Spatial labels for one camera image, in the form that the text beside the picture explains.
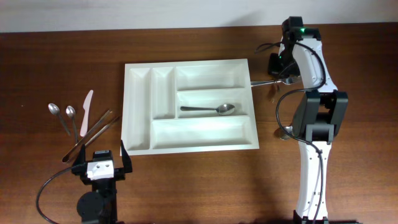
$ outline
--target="utensil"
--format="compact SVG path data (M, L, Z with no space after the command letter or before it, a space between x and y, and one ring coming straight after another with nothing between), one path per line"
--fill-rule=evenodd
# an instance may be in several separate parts
M283 83L285 85L291 85L294 83L298 83L301 81L301 77L288 77L288 78L283 78L280 80L269 80L269 81L258 81L258 82L250 82L251 86L259 86L259 85L267 85L267 84L273 84L273 83Z
M87 134L78 142L76 143L70 150L69 152L62 158L62 162L68 162L69 158L70 158L70 154L74 152L75 149L77 149L77 147L83 143L84 141L86 141L88 139L88 137L93 134L93 132L99 128L99 126L104 122L105 118L107 117L107 115L109 115L110 113L112 113L111 110L108 110L102 117L101 119L99 119L99 121L94 124L94 126L87 132Z
M79 140L77 138L77 129L75 125L75 115L76 115L75 109L71 106L67 106L67 115L72 119L73 132L75 133L75 142L77 143Z
M203 111L203 110L215 110L219 115L230 115L231 113L234 113L235 111L235 106L231 104L223 104L220 105L217 108L198 108L198 107L192 107L192 106L182 106L180 108L182 111Z
M285 126L284 129L290 133L293 134L293 127L292 126ZM281 128L278 128L276 131L276 136L280 138L281 140L288 140L290 139L290 136L288 136Z
M115 122L118 121L118 119L120 118L120 116L115 117L111 122L109 122L109 124L105 125L103 128L101 128L100 131L98 131L90 140L88 140L88 142L86 143L86 147L88 147L95 139L97 139L102 133L104 133L106 130L108 130L108 128L110 128L112 126L112 124L114 124Z
M93 97L93 90L90 90L86 96L85 102L83 103L83 109L85 110L85 116L80 128L80 136L83 137L87 133L88 129L88 112L90 110L91 98Z
M53 103L49 103L49 110L50 110L50 112L52 114L54 114L55 116L58 116L58 118L61 121L61 124L62 124L63 128L65 128L65 130L67 131L68 135L70 136L70 132L69 132L68 126L65 123L65 121L63 120L63 118L61 117L60 108L58 106L56 106L55 104L53 104Z

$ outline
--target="white plastic tray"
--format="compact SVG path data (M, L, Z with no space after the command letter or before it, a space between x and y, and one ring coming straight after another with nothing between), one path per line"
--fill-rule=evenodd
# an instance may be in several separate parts
M258 149L248 61L126 64L121 138L129 155Z

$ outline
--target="fork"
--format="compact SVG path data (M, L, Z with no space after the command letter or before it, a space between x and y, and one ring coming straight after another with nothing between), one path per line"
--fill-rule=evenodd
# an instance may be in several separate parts
M301 81L301 77L288 77L288 78L283 78L280 80L268 80L268 81L258 81L258 82L250 82L251 86L259 86L259 85L267 85L267 84L273 84L273 83L283 83L285 85L291 85L294 83L298 83Z

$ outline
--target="cutlery tray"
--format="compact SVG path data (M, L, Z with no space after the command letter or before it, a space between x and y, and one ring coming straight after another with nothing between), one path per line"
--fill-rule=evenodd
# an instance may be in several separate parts
M248 61L126 64L121 139L129 155L258 149Z

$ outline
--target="robotic arm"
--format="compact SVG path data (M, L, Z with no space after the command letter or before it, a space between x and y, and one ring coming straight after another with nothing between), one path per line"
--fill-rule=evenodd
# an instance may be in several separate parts
M326 224L328 212L325 186L328 155L331 143L343 121L348 96L345 92L337 90L329 76L322 55L322 42L318 29L305 28L301 17L290 17L282 24L282 32L279 53L271 54L268 72L276 79L287 78L289 75L301 76L304 88L308 91L305 91L294 114L292 135L315 145L322 152L323 162L322 167L319 154L313 146L305 142L298 143L301 155L301 178L294 222L312 223L312 220L316 220L316 223ZM311 48L316 54L302 45ZM326 78L325 84L317 88L324 78ZM320 106L328 109L328 112L319 112Z

